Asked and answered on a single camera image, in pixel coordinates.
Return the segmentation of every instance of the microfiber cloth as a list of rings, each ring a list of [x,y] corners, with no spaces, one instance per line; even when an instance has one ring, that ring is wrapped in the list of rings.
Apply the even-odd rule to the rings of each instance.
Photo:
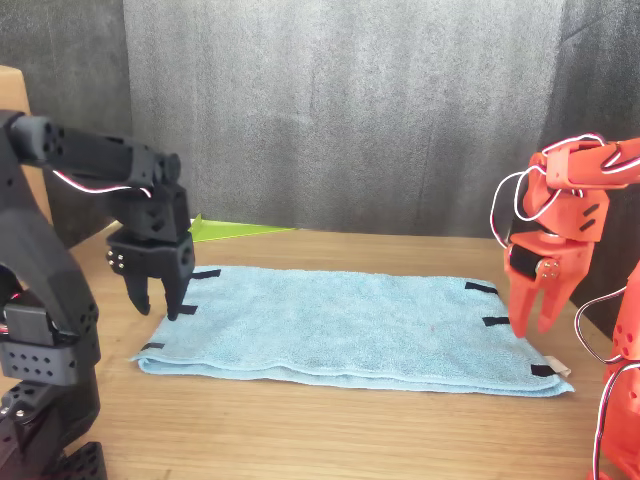
[[[549,397],[573,391],[511,331],[495,287],[454,277],[200,267],[134,357],[159,375]]]

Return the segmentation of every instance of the red robot arm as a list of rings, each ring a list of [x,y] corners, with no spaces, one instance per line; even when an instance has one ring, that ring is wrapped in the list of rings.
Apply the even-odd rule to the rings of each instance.
[[[527,216],[518,211],[517,192],[514,208],[521,219],[537,221],[542,230],[514,234],[511,243],[505,245],[494,229],[506,247],[505,271],[511,281],[509,319],[518,337],[526,333],[539,290],[544,297],[538,328],[545,332],[587,275],[609,207],[605,190],[640,183],[640,139],[606,143],[594,134],[567,139],[531,157],[529,168],[520,175],[518,189],[525,175],[529,180],[523,199]],[[589,305],[622,292],[612,356],[605,360],[582,337],[580,317]],[[599,472],[601,445],[613,463],[633,480],[640,480],[640,263],[625,288],[581,307],[575,328],[587,350],[607,364],[592,471],[587,480],[609,478]]]
[[[587,275],[609,208],[605,190],[640,183],[640,139],[570,140],[531,157],[523,200],[529,216],[516,213],[543,230],[512,235],[505,251],[509,319],[518,337],[526,333],[539,290],[544,297],[538,328],[546,332]]]

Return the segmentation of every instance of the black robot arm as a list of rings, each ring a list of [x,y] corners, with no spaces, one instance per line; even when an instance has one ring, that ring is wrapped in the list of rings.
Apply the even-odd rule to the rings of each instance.
[[[2,397],[0,479],[103,479],[99,444],[63,454],[100,408],[98,308],[21,165],[50,169],[85,191],[110,192],[104,208],[123,226],[107,239],[109,265],[143,314],[147,280],[160,278],[175,320],[195,261],[186,192],[177,183],[180,160],[128,139],[0,111],[0,363],[5,376],[22,380]]]

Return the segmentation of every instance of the bolt hole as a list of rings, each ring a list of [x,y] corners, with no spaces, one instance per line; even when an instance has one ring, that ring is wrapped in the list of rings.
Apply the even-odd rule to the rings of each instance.
[[[182,259],[181,259],[182,264],[187,265],[190,259],[191,259],[191,249],[186,248],[185,251],[182,253]]]

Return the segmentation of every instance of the red and white wire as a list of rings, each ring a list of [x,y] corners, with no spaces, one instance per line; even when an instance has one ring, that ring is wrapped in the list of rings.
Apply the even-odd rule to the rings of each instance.
[[[602,391],[602,397],[600,398],[600,407],[598,408],[598,423],[596,428],[596,434],[593,438],[593,458],[591,459],[591,468],[593,472],[593,478],[599,480],[600,477],[600,445],[602,443],[602,434],[604,433],[605,418],[607,416],[607,406],[609,405],[609,397],[613,386],[618,380],[618,377],[627,370],[632,368],[640,368],[640,362],[631,362],[624,367],[621,367],[616,373],[609,377],[609,380],[604,386]]]
[[[525,222],[532,222],[533,220],[537,220],[538,218],[540,218],[540,216],[544,212],[549,210],[549,207],[553,205],[553,202],[555,202],[558,199],[558,196],[560,195],[560,193],[562,193],[562,190],[559,190],[559,189],[556,190],[556,192],[551,197],[549,197],[549,199],[545,202],[542,208],[538,210],[538,212],[532,217],[523,217],[522,215],[520,215],[520,212],[518,211],[518,197],[520,196],[520,185],[522,184],[522,180],[524,179],[524,177],[527,176],[531,170],[538,170],[543,175],[545,176],[547,175],[547,171],[544,168],[542,168],[540,165],[531,165],[529,168],[527,168],[524,171],[522,175],[520,175],[520,178],[518,179],[518,184],[516,185],[516,193],[513,196],[513,210],[515,211],[517,217],[520,220],[523,220]]]
[[[92,194],[109,193],[109,192],[116,192],[118,190],[129,190],[130,188],[135,188],[135,187],[127,187],[127,186],[124,186],[124,185],[116,185],[114,187],[107,187],[107,188],[88,188],[88,187],[85,187],[84,185],[79,184],[78,182],[76,182],[74,180],[71,180],[69,177],[67,177],[66,175],[60,173],[57,170],[54,170],[53,173],[55,173],[58,178],[60,178],[64,182],[68,183],[73,188],[76,188],[76,189],[80,190],[81,192],[85,192],[85,193],[92,193]],[[142,190],[142,192],[144,192],[144,194],[148,198],[151,198],[151,192],[149,190],[147,190],[146,188],[142,188],[142,187],[140,187],[140,190]]]
[[[609,160],[607,163],[603,165],[603,167],[609,168],[610,166],[615,164],[620,159],[621,156],[622,156],[622,152],[616,153],[613,157],[611,157],[611,160]],[[604,173],[605,175],[611,175],[612,173],[624,172],[625,170],[629,170],[630,168],[637,167],[638,165],[640,165],[640,156],[636,157],[633,160],[630,160],[630,161],[627,160],[625,162],[622,162],[622,165],[618,168],[613,168],[611,170],[602,170],[602,173]]]
[[[523,173],[524,172],[516,172],[504,177],[502,181],[498,184],[498,188],[496,188],[496,193],[493,194],[493,202],[491,203],[491,213],[489,213],[489,225],[491,225],[491,231],[493,232],[493,236],[496,237],[496,240],[498,240],[498,243],[502,245],[502,248],[507,248],[507,243],[500,237],[500,234],[498,233],[498,230],[496,228],[495,221],[493,218],[493,211],[496,208],[496,199],[498,198],[498,192],[500,192],[502,185],[504,185],[504,183],[507,180],[513,177],[517,177],[518,175],[522,175]]]
[[[551,145],[549,145],[548,147],[543,148],[540,153],[542,153],[545,157],[547,156],[547,153],[549,153],[551,150],[553,150],[554,148],[558,148],[562,145],[565,145],[567,143],[571,143],[571,142],[578,142],[580,140],[584,140],[584,139],[591,139],[591,140],[597,140],[600,142],[600,146],[604,147],[607,143],[605,142],[604,138],[602,138],[600,135],[598,135],[597,133],[585,133],[583,135],[578,135],[577,137],[569,137],[569,138],[565,138],[564,140],[560,140],[559,142],[556,143],[552,143]]]
[[[576,335],[578,336],[578,340],[580,340],[580,343],[582,343],[582,346],[584,348],[586,348],[588,350],[588,352],[593,355],[593,357],[596,360],[599,360],[600,362],[610,365],[612,363],[618,363],[619,361],[621,361],[623,359],[622,355],[616,355],[613,358],[609,358],[609,359],[604,359],[602,358],[600,355],[598,355],[596,353],[596,351],[591,348],[591,345],[589,345],[589,343],[585,340],[584,336],[582,335],[582,331],[580,330],[580,318],[582,317],[582,314],[584,313],[584,311],[590,307],[591,305],[593,305],[594,303],[600,303],[603,302],[604,300],[609,300],[610,298],[614,298],[617,297],[618,295],[620,295],[622,292],[624,292],[627,289],[626,286],[622,287],[619,290],[616,290],[615,292],[609,293],[607,295],[603,295],[602,297],[598,297],[598,298],[594,298],[593,300],[589,300],[587,303],[585,303],[583,306],[581,306],[578,311],[576,312],[576,316],[574,318],[573,324],[576,330]]]

